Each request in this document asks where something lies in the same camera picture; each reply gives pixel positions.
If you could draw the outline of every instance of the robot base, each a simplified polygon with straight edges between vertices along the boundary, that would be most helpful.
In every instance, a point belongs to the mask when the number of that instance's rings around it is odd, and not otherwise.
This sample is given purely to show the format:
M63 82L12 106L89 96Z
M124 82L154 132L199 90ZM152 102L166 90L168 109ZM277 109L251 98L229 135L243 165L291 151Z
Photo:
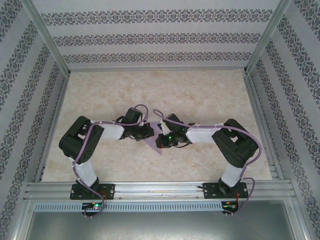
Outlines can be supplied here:
M115 186L114 184L110 183L99 183L95 189L105 200L113 200L115 196ZM80 183L76 183L72 185L71 193L70 193L71 200L100 200L100 197L93 194L87 188L85 188Z
M204 198L205 199L246 199L248 197L247 184L245 182L239 182L234 189L228 194L224 195L220 189L220 184L218 182L205 182L202 184Z

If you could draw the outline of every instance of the floral border pattern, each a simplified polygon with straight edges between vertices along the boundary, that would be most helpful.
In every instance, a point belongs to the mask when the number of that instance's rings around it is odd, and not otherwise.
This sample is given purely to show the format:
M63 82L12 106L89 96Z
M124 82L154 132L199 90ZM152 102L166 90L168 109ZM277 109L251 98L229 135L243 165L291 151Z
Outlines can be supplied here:
M309 123L305 108L299 99L295 86L291 82L290 76L272 40L265 46L265 50L270 57L273 68L279 78L284 94L286 95L286 99L291 106L295 121L302 133L302 138L305 141L305 145L308 147L311 159L314 161L313 164L315 168L318 169L318 174L320 175L320 143L315 136L315 130Z
M289 23L288 18L283 16L277 26L280 34L282 35L296 65L299 67L307 86L312 93L316 104L320 104L320 74L317 72L314 63L310 60L307 51L302 45L302 42L295 33L292 25Z
M33 70L29 76L29 79L24 87L18 105L16 106L16 110L13 114L13 117L11 118L12 121L8 126L8 130L6 130L6 135L3 137L2 143L0 145L0 180L2 179L2 174L5 172L5 168L11 156L13 146L16 143L16 139L22 127L22 123L25 120L30 102L36 91L39 79L46 66L49 55L50 51L47 48L46 44L44 44L33 66Z
M315 234L318 238L320 238L320 211L319 211L319 206L317 205L317 200L313 196L314 194L313 191L310 189L311 185L308 182L308 177L306 176L306 172L302 167L302 162L297 153L296 146L292 140L287 122L284 118L283 112L280 108L276 94L274 92L271 81L269 79L267 70L261 58L259 58L255 66L258 71L259 77L262 81L265 94L267 95L271 110L273 112L273 117L277 123L277 127L281 135L281 139L283 141L285 151L287 152L287 156L289 158L291 167L293 169L293 174L296 177L296 181L301 191L301 196L303 197L304 204L306 205L306 210L309 213L310 220L313 222L312 226L315 228ZM253 81L253 85L258 95L255 81Z
M41 153L40 153L40 157L38 159L38 163L37 163L37 166L36 166L36 169L35 169L35 174L33 176L33 182L36 181L36 177L37 177L37 174L38 174L38 170L39 170L39 167L40 167L40 163L41 163L41 160L42 160L42 157L45 153L45 148L46 148L46 145L47 145L47 141L48 141L48 137L49 137L49 133L50 133L50 130L51 130L51 125L54 121L54 117L55 117L55 114L56 114L56 108L58 106L58 103L59 103L59 100L60 100L60 93L62 91L62 88L64 86L64 82L65 82L65 79L63 80L62 84L61 84L61 87L60 87L60 90L59 90L59 94L58 94L58 97L56 99L56 102L54 104L54 110L52 112L52 116L51 116L51 119L50 119L50 122L49 122L49 127L48 127L48 131L46 132L46 136L45 136L45 139L44 139L44 142L43 142L43 146L42 146L42 149L41 149Z
M41 101L38 106L37 113L34 117L34 121L31 126L29 136L27 138L25 147L23 149L23 154L21 155L21 159L19 161L19 166L17 168L17 171L14 174L14 180L12 181L12 186L10 187L9 195L7 196L7 201L4 204L4 210L1 213L0 239L5 239L6 234L9 230L9 226L12 221L12 216L14 215L14 210L17 205L17 200L21 192L21 187L26 177L27 169L29 167L29 162L32 159L33 150L36 145L37 138L40 133L40 129L44 121L46 111L55 87L55 83L57 82L57 76L59 72L60 72L60 68L58 64L55 63L50 73L50 77L48 79L46 88L41 97ZM59 90L58 99L60 97L62 86L63 86L63 82Z
M47 26L134 23L266 23L271 9L166 9L42 13Z
M67 64L176 61L247 61L251 52L146 52L63 55Z
M21 39L18 42L18 45L14 49L14 53L10 58L9 62L6 65L6 68L3 70L0 79L0 111L5 104L5 99L8 97L8 94L11 91L13 83L16 81L18 72L24 63L27 54L38 35L36 26L32 21L28 24L25 29Z
M266 115L266 113L265 113L265 110L264 110L263 105L262 105L262 103L261 103L260 96L259 96L259 94L258 94L258 90L257 90L257 87L256 87L256 83L255 83L255 81L254 81L254 76L252 75L252 73L250 73L250 76L251 76L251 79L252 79L252 83L253 83L253 85L254 85L254 89L255 89L255 92L256 92L256 96L257 96L257 98L258 98L258 100L259 100L259 103L260 103L260 106L261 106L261 110L262 110L262 114L263 114L263 117L264 117L265 124L266 124L266 126L267 126L267 128L268 128L268 131L269 131L269 135L270 135L270 139L271 139L272 146L273 146L273 149L274 149L274 153L275 153L276 158L277 158L277 160L278 160L278 162L279 162L279 165L280 165L280 170L281 170L281 172L282 172L283 178L284 178L284 179L287 179L287 178L286 178L286 175L285 175L285 172L284 172L284 169L283 169L283 166L282 166L282 163L281 163L281 159L280 159L279 154L278 154L278 151L277 151L277 147L276 147L275 141L274 141L274 139L273 139L273 137L272 137L272 134L271 134L271 128L270 128L269 123L268 123L268 121L267 121L267 115Z
M308 22L311 30L320 41L320 7L315 0L294 0L304 19Z
M260 33L149 33L55 36L58 47L132 44L256 44Z
M0 9L0 43L22 9L19 0L7 0Z

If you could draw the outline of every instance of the black mounting plate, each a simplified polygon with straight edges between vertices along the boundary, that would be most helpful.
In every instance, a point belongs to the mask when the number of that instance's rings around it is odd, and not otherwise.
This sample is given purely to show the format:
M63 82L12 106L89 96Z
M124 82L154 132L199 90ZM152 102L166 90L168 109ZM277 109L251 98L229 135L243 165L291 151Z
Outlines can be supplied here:
M204 182L202 184L204 199L236 199L236 193L239 194L239 199L246 199L248 197L247 184L245 182L239 182L234 191L228 196L225 196L219 190L218 182Z
M103 195L105 200L113 200L115 196L115 184L111 183L99 183L98 185L98 193ZM71 193L70 193L71 200L100 200L100 197L97 195L92 196L92 192L90 191L89 194L86 194L83 191L79 190L79 185L77 183L72 185Z

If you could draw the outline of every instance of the aluminum frame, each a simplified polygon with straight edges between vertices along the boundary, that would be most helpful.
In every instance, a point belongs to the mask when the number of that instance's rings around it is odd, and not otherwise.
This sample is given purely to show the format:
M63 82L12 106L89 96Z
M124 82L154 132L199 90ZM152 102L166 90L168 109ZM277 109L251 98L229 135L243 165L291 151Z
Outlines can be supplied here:
M41 179L42 179L42 176L44 174L44 170L45 170L46 162L47 162L47 159L48 159L50 147L51 147L51 144L52 144L52 141L53 141L53 138L54 138L54 132L56 130L58 119L59 119L59 115L60 115L60 112L61 112L61 108L62 108L62 105L64 103L64 99L65 99L65 96L66 96L66 92L67 92L67 88L68 88L68 84L69 84L69 79L70 79L69 75L65 76L65 78L64 78L64 83L63 83L63 87L62 87L61 96L59 98L57 111L54 113L54 116L53 116L52 127L49 130L48 141L45 144L45 147L44 147L44 150L43 150L42 159L40 160L38 172L35 175L35 179L34 179L35 182L40 182Z
M274 33L275 29L277 28L278 23L280 22L281 18L283 17L284 13L286 12L291 0L280 0L278 6L274 10L274 13L271 16L270 21L268 22L266 28L263 31L256 47L254 48L251 57L248 63L245 66L245 69L248 72L251 72L252 69L255 67L256 62L258 61L260 55L265 49L269 39L271 38L272 34Z
M286 0L283 0L280 3L281 3L281 11L279 12L279 14L277 14L277 18L279 18L279 16L282 16L282 14L280 13L284 12L289 5L288 1ZM264 49L263 47L262 48L260 47L260 49L258 49L257 51L260 51L260 54L261 54L263 49ZM249 62L251 62L249 67L249 69L251 70L254 64L252 63L252 61L249 61ZM267 157L271 176L272 176L272 179L284 180L285 178L281 170L279 160L276 155L276 151L273 147L271 137L269 135L267 123L264 119L263 111L259 104L259 99L255 91L253 80L251 78L249 69L247 68L242 75L244 79L245 88L251 103L253 115L258 126L258 131L261 137L261 141L264 146L264 152ZM311 236L308 231L306 221L303 217L298 200L297 199L284 200L284 205L290 220L291 228L293 230L295 239L310 240Z
M42 19L41 14L38 12L38 9L37 9L34 1L33 0L21 0L21 3L23 5L24 9L26 10L26 12L28 13L28 15L30 16L30 18L31 18L33 24L35 25L36 29L38 30L39 34L41 35L43 41L45 42L45 44L49 48L50 53L53 55L55 61L58 63L61 71L63 72L63 75L68 77L70 74L70 69L69 69L63 55L59 51L59 48L58 48L54 38L50 34L44 20Z
M248 191L252 182L247 183ZM168 181L168 182L113 182L115 184L114 199L108 203L217 203L221 199L205 199L203 190L198 188L204 181ZM61 206L70 203L88 202L70 200L70 191L74 182L29 182L23 196L18 221L13 230L12 240L27 238L35 207L39 203L60 203ZM286 206L287 215L295 239L309 240L310 236L302 212L298 204L296 192L291 180L257 180L250 201L282 200Z

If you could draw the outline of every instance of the perforated cable channel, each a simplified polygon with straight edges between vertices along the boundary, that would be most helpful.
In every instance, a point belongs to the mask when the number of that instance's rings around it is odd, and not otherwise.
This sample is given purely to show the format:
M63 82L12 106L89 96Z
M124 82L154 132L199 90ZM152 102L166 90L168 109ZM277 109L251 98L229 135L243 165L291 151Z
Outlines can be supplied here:
M80 202L37 203L35 212L79 212ZM203 212L222 211L221 201L180 202L107 202L103 212ZM89 208L88 212L97 210Z

